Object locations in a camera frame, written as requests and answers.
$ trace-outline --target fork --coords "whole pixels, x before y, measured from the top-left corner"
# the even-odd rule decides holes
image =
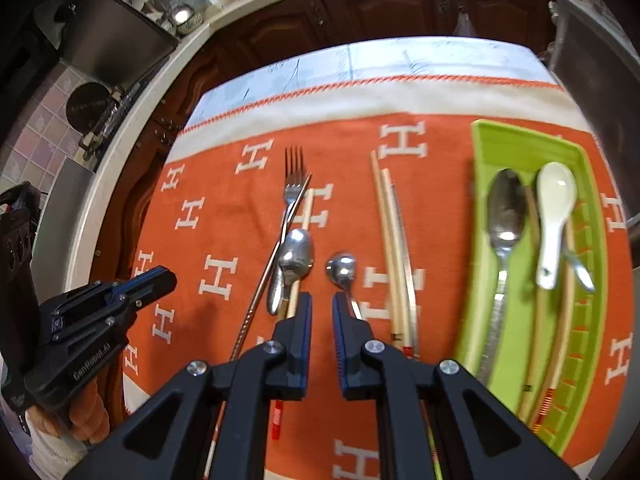
[[[282,198],[285,203],[285,211],[283,218],[289,215],[290,209],[296,198],[302,190],[302,184],[306,178],[305,159],[302,154],[302,148],[288,147],[284,150],[284,190],[282,192]],[[284,241],[287,235],[287,224],[282,223],[282,232],[280,234],[280,243]],[[271,281],[269,283],[269,290],[267,292],[267,311],[271,316],[275,316],[278,313],[280,303],[284,293],[284,277],[280,266],[276,265],[271,275]]]

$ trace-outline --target triangular cutout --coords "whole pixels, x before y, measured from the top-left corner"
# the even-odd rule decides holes
[[[472,390],[465,390],[462,395],[487,456],[497,456],[520,445],[520,437],[478,397],[478,394]]]
[[[124,438],[124,447],[149,459],[158,458],[181,402],[179,393],[167,397]]]

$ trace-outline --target screw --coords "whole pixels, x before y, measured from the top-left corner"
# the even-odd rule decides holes
[[[279,354],[280,352],[282,352],[282,343],[280,343],[279,341],[274,341],[274,340],[270,340],[267,341],[263,346],[262,349],[267,352],[267,354],[270,355],[276,355]]]
[[[187,365],[187,371],[192,376],[197,377],[207,371],[207,364],[204,361],[191,361]]]
[[[379,354],[385,349],[385,344],[377,339],[369,339],[364,343],[364,349],[372,354]]]
[[[443,374],[455,375],[460,371],[460,365],[453,359],[444,359],[438,365]]]

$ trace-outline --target cabinet door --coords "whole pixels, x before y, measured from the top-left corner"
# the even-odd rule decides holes
[[[320,0],[284,0],[241,18],[221,33],[246,72],[326,48],[334,37]]]
[[[449,0],[322,0],[339,43],[453,32]]]
[[[128,280],[146,208],[175,135],[154,120],[142,129],[111,195],[100,228],[90,279]]]
[[[243,73],[214,35],[180,72],[152,117],[170,132],[178,132],[205,92]]]
[[[507,41],[539,54],[554,40],[550,0],[453,0],[469,14],[478,38]]]

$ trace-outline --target tiled wall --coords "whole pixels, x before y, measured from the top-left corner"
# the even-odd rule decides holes
[[[65,157],[78,149],[82,135],[69,126],[65,107],[69,94],[87,80],[62,62],[49,73],[0,148],[0,192],[26,180],[49,192]]]

